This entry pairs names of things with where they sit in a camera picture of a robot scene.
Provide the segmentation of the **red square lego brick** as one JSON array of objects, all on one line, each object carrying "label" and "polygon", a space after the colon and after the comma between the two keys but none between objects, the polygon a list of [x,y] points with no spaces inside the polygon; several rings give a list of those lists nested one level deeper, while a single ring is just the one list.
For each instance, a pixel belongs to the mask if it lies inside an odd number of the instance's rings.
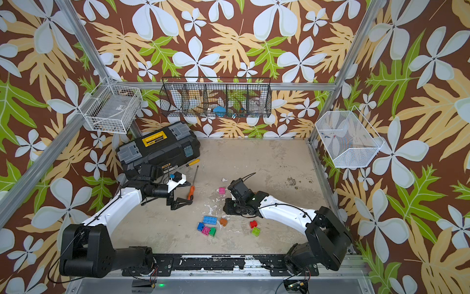
[{"label": "red square lego brick", "polygon": [[250,222],[250,228],[251,228],[251,229],[254,229],[254,228],[256,228],[257,226],[258,226],[257,221],[253,220],[253,221]]}]

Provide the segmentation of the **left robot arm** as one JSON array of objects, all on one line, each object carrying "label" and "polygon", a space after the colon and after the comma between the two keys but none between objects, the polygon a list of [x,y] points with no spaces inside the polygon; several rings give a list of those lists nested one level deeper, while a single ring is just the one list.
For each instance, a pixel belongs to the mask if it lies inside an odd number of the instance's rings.
[{"label": "left robot arm", "polygon": [[62,235],[59,272],[63,276],[103,278],[127,268],[153,271],[155,261],[150,247],[114,248],[111,235],[121,221],[137,206],[163,198],[172,210],[191,205],[176,198],[175,189],[191,183],[179,171],[164,174],[155,165],[145,164],[138,175],[128,179],[101,210],[80,224],[65,228]]}]

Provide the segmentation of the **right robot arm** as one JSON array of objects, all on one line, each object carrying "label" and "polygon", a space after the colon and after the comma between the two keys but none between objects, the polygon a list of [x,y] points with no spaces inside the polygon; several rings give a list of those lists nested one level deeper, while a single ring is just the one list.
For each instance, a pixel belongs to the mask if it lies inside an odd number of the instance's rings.
[{"label": "right robot arm", "polygon": [[231,197],[225,200],[226,214],[277,221],[305,235],[305,243],[292,245],[284,255],[285,271],[317,275],[317,264],[339,271],[353,238],[332,210],[300,208],[263,191],[254,193],[242,178],[232,181],[228,190]]}]

